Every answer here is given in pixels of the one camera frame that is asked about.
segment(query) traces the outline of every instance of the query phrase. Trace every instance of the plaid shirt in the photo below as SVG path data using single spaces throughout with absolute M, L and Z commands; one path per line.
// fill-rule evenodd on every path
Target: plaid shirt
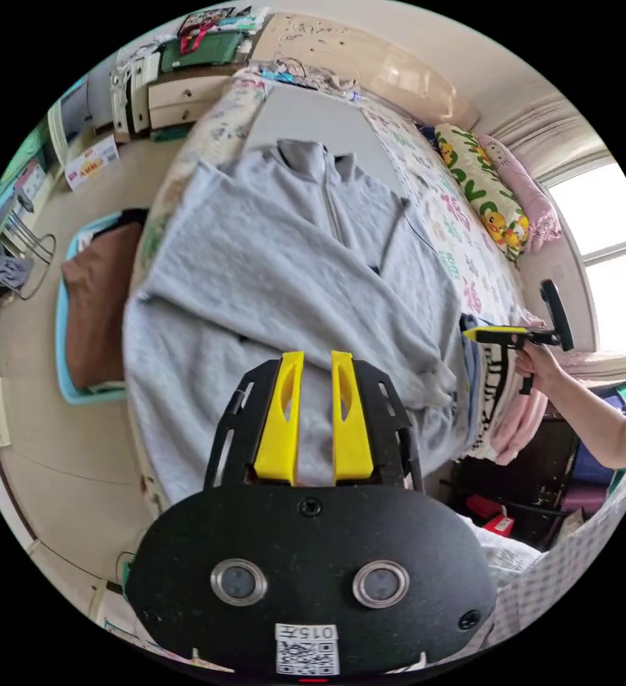
M 577 531 L 500 585 L 494 612 L 450 662 L 505 641 L 543 615 L 594 562 L 626 511 L 626 472 L 601 509 Z

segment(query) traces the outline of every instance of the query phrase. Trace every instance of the person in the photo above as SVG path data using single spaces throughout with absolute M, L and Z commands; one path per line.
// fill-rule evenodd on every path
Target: person
M 626 416 L 564 372 L 546 346 L 526 341 L 517 352 L 515 366 L 523 377 L 534 375 L 533 387 L 547 396 L 598 462 L 610 469 L 626 469 Z M 547 552 L 530 548 L 527 566 L 509 570 L 507 582 L 499 584 L 494 611 L 468 646 L 438 664 L 489 648 L 530 626 L 585 573 L 625 511 L 626 472 L 600 510 L 583 526 Z M 484 535 L 491 539 L 487 545 L 502 551 L 501 557 L 508 553 L 509 545 L 525 545 L 484 530 L 478 534 L 481 543 Z M 509 557 L 513 554 L 522 559 L 517 549 Z

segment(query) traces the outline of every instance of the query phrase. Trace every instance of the wall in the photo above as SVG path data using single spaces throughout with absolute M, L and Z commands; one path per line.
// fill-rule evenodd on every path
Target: wall
M 239 10 L 249 4 L 252 3 L 223 2 L 215 7 L 235 6 Z M 488 108 L 501 107 L 510 94 L 544 80 L 538 71 L 486 36 L 413 5 L 390 0 L 272 0 L 253 5 L 265 5 L 273 12 L 292 11 L 334 19 L 383 36 L 462 89 L 483 114 Z M 140 36 L 121 55 L 133 53 L 154 35 L 176 32 L 183 18 Z

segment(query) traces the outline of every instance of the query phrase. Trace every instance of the window frame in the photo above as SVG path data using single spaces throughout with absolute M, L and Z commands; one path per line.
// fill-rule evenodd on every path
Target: window frame
M 597 250 L 591 253 L 582 254 L 580 248 L 575 242 L 575 238 L 572 235 L 572 231 L 565 221 L 565 217 L 561 212 L 561 209 L 556 204 L 553 196 L 551 195 L 551 188 L 558 184 L 568 181 L 574 177 L 578 177 L 581 174 L 591 172 L 594 169 L 599 169 L 607 164 L 613 164 L 616 160 L 613 155 L 609 154 L 607 151 L 598 153 L 590 158 L 584 159 L 579 163 L 571 164 L 568 167 L 559 169 L 552 172 L 551 174 L 545 174 L 540 177 L 537 181 L 537 185 L 540 187 L 544 195 L 549 199 L 551 204 L 556 209 L 556 214 L 558 215 L 559 223 L 561 225 L 562 233 L 565 236 L 568 244 L 570 246 L 570 251 L 575 259 L 575 264 L 580 272 L 580 278 L 582 279 L 582 285 L 585 290 L 585 296 L 587 299 L 587 304 L 590 308 L 590 320 L 592 322 L 592 338 L 594 342 L 595 350 L 601 350 L 601 336 L 599 332 L 599 324 L 597 320 L 597 311 L 594 302 L 594 294 L 590 287 L 590 281 L 587 277 L 587 267 L 591 267 L 595 264 L 600 264 L 601 262 L 607 262 L 616 257 L 622 257 L 626 255 L 626 241 L 613 244 L 611 246 L 605 247 L 601 250 Z

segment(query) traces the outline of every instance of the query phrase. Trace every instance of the wooden drawer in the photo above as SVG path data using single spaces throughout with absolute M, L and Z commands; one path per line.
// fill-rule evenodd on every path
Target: wooden drawer
M 215 101 L 187 102 L 180 105 L 166 105 L 150 110 L 151 128 L 162 129 L 164 126 L 190 124 L 208 112 Z
M 202 101 L 215 102 L 221 95 L 227 76 L 197 76 L 166 81 L 149 87 L 149 107 L 166 107 Z

